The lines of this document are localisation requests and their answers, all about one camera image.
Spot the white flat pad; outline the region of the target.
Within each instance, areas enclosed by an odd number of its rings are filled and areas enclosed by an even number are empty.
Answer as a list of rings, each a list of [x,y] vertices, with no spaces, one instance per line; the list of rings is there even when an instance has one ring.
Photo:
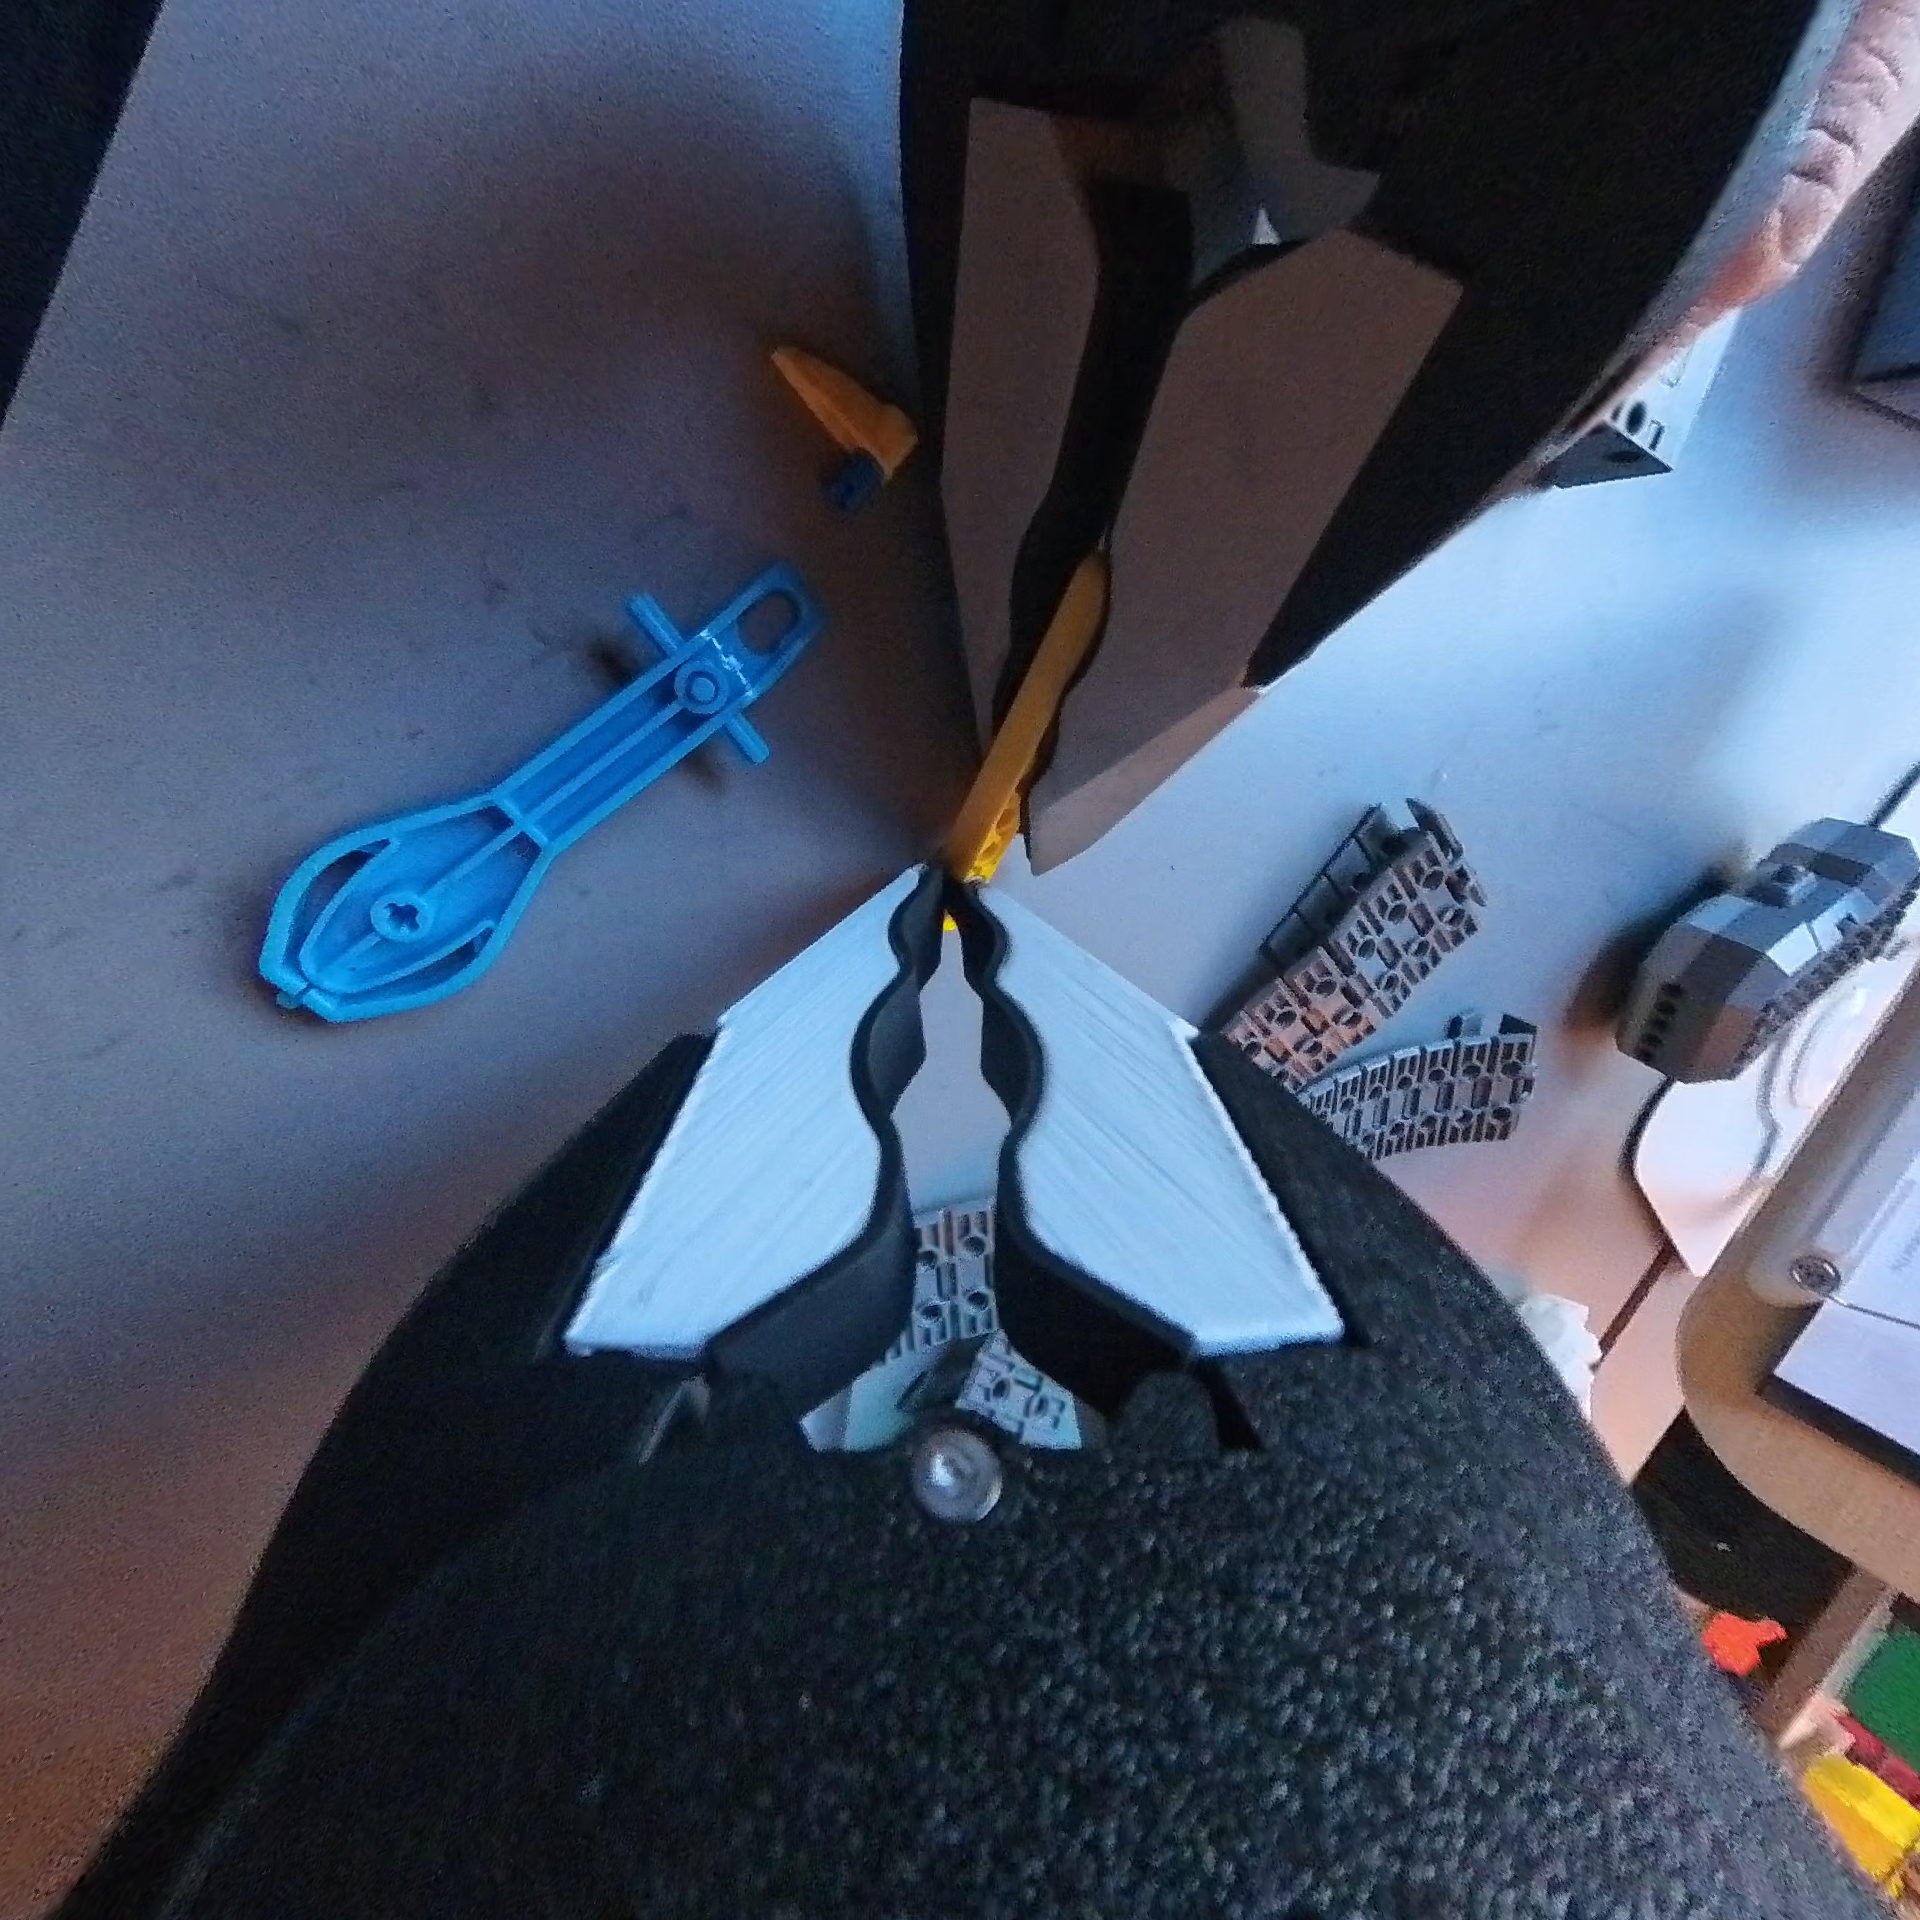
[[[1628,1170],[1679,1267],[1706,1277],[1780,1183],[1915,973],[1915,944],[1867,962],[1736,1077],[1653,1098]]]

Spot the yellow plastic piece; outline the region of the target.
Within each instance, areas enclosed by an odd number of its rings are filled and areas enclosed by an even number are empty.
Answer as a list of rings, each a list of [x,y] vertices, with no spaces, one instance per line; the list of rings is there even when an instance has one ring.
[[[1072,572],[1039,650],[946,834],[943,868],[950,880],[991,880],[1024,829],[1024,805],[1039,776],[1042,753],[1059,730],[1074,680],[1096,647],[1108,603],[1111,561],[1094,549]]]

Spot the crumpled white tissue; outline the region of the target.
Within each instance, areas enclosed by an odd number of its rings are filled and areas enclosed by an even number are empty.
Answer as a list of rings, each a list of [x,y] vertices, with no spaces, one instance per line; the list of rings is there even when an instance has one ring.
[[[1592,1415],[1600,1339],[1586,1307],[1554,1295],[1523,1291],[1515,1314],[1584,1418]]]

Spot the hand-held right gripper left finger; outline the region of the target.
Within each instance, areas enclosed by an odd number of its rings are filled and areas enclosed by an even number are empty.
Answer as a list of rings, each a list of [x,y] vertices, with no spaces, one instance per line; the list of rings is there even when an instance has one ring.
[[[942,939],[942,873],[902,872],[720,1015],[568,1353],[774,1388],[887,1353],[917,1263],[893,1113]]]

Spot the yellow wedge piece blue pin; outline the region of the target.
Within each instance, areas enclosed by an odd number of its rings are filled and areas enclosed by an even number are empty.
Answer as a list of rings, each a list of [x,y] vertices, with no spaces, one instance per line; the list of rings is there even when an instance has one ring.
[[[842,514],[862,513],[914,456],[919,431],[902,409],[819,355],[782,343],[771,351],[771,364],[834,449],[826,498]]]

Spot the grey faceted toy block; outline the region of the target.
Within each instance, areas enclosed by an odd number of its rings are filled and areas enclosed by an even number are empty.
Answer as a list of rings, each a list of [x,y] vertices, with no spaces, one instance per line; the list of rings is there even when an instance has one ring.
[[[1616,1025],[1629,1061],[1685,1087],[1736,1079],[1808,1008],[1893,947],[1917,890],[1914,843],[1820,819],[1642,959]]]

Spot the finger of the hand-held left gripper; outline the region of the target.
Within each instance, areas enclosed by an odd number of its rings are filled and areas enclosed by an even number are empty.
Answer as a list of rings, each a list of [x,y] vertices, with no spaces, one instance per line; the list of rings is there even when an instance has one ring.
[[[1101,635],[1027,797],[1032,873],[1087,852],[1258,705],[1258,647],[1459,299],[1454,276],[1328,231],[1190,309],[1111,529]]]
[[[1115,127],[975,100],[943,405],[943,529],[989,740],[1108,533],[1192,269],[1192,207]]]

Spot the grey desk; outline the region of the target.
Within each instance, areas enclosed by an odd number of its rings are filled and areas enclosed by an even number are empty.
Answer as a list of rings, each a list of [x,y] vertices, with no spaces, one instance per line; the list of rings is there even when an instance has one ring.
[[[5,432],[5,1916],[199,1692],[331,1413],[675,1036],[901,873],[971,770],[911,466],[820,498],[774,340],[901,394],[888,5],[170,5]],[[1734,335],[1674,476],[1512,496],[1010,893],[1206,1021],[1374,802],[1493,914],[1398,1020],[1543,1028],[1502,1148],[1398,1179],[1613,1314],[1653,1260],[1634,936],[1915,764],[1915,432],[1839,394],[1910,157]],[[422,1015],[280,1013],[331,834],[615,683],[632,592],[791,562],[830,621]]]

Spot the grey studded track strip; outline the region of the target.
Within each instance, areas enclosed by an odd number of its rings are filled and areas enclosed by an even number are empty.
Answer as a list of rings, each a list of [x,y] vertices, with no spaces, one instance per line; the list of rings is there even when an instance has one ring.
[[[1298,1088],[1295,1100],[1372,1164],[1499,1144],[1536,1091],[1539,1039],[1539,1026],[1517,1015],[1502,1015],[1490,1031],[1459,1015],[1444,1039],[1346,1061]]]
[[[1480,884],[1434,808],[1412,801],[1405,820],[1374,808],[1267,938],[1262,959],[1271,979],[1259,994],[1239,1008],[1226,1031],[1198,1031],[1204,1069],[1279,1204],[1279,1139],[1271,1123],[1304,1116],[1294,1092],[1341,1065],[1372,1039],[1474,936],[1480,911]],[[1314,1257],[1302,1232],[1292,1228],[1341,1313],[1328,1263]],[[1007,1337],[999,1291],[996,1316]],[[1341,1341],[1351,1345],[1357,1336],[1344,1313],[1341,1319]]]

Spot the wooden display board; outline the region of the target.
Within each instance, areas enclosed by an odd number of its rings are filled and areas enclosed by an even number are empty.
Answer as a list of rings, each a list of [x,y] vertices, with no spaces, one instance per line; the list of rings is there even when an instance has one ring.
[[[1915,1052],[1909,987],[1863,1058]],[[1780,1307],[1743,1282],[1760,1209],[1699,1285],[1677,1332],[1685,1408],[1719,1464],[1767,1508],[1915,1595],[1917,1460],[1780,1391],[1773,1367],[1824,1303]]]

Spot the person's left hand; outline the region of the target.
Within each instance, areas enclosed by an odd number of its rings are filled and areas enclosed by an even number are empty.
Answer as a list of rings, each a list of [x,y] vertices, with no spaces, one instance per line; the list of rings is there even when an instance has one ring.
[[[1708,293],[1712,315],[1787,285],[1917,116],[1917,5],[1863,3],[1818,88],[1808,129],[1755,231]]]

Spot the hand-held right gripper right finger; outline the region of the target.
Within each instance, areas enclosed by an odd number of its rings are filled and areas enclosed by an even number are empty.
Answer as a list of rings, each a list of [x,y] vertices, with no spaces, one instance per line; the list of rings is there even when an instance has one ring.
[[[1216,1091],[1198,1028],[989,884],[958,884],[980,1072],[1006,1109],[1007,1337],[1101,1418],[1152,1377],[1346,1325]]]

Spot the yellow block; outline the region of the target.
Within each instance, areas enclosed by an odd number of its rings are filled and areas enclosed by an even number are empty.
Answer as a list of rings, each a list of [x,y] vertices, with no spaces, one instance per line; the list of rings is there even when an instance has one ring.
[[[1915,1803],[1839,1753],[1812,1761],[1799,1785],[1860,1871],[1887,1895],[1901,1893],[1917,1847]]]

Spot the blue plastic lever tool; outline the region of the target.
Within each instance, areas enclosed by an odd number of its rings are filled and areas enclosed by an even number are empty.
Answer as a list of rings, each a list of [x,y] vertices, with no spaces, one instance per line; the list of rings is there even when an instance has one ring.
[[[749,712],[804,657],[826,608],[772,565],[693,632],[626,607],[647,666],[523,767],[438,808],[343,833],[280,884],[256,972],[279,1008],[395,1018],[474,985],[551,866],[715,740],[764,764]]]

